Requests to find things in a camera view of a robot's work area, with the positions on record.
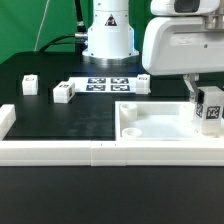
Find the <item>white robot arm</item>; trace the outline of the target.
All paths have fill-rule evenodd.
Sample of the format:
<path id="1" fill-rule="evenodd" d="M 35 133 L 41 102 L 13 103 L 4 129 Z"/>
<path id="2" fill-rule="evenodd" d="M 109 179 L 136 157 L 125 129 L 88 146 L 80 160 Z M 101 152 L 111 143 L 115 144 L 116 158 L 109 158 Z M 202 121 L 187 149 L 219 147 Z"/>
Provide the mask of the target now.
<path id="1" fill-rule="evenodd" d="M 200 73 L 224 71 L 224 0 L 152 0 L 155 16 L 145 30 L 143 48 L 134 48 L 129 0 L 93 0 L 93 23 L 83 59 L 123 64 L 140 56 L 151 75 L 181 74 L 194 102 Z"/>

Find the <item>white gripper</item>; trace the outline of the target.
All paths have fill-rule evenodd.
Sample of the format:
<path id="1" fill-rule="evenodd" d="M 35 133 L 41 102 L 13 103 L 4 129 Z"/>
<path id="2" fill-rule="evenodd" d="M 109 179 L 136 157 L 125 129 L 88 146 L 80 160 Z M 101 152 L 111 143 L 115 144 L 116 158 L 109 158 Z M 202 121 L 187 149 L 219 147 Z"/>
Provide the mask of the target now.
<path id="1" fill-rule="evenodd" d="M 145 30 L 142 65 L 152 75 L 185 74 L 196 103 L 198 73 L 224 71 L 224 31 L 207 30 L 202 17 L 154 18 Z"/>

